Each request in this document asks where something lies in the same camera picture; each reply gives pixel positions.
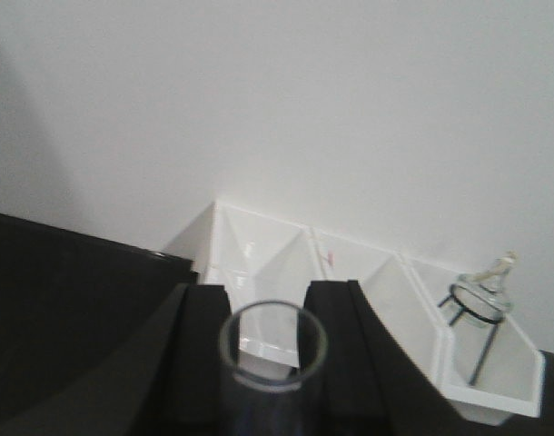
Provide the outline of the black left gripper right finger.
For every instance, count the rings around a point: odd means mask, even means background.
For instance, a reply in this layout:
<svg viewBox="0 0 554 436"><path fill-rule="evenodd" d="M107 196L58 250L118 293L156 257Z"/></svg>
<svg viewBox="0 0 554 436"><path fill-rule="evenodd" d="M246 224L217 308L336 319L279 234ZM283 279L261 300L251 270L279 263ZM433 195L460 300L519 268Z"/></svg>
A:
<svg viewBox="0 0 554 436"><path fill-rule="evenodd" d="M304 309L328 337L320 435L461 435L463 423L393 339L355 281L313 281Z"/></svg>

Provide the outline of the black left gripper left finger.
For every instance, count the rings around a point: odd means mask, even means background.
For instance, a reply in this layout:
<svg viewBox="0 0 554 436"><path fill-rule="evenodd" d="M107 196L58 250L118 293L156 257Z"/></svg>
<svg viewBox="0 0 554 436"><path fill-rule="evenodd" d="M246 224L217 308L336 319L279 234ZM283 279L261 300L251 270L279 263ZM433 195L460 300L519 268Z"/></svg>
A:
<svg viewBox="0 0 554 436"><path fill-rule="evenodd" d="M177 285L90 371L0 423L0 435L215 435L221 285Z"/></svg>

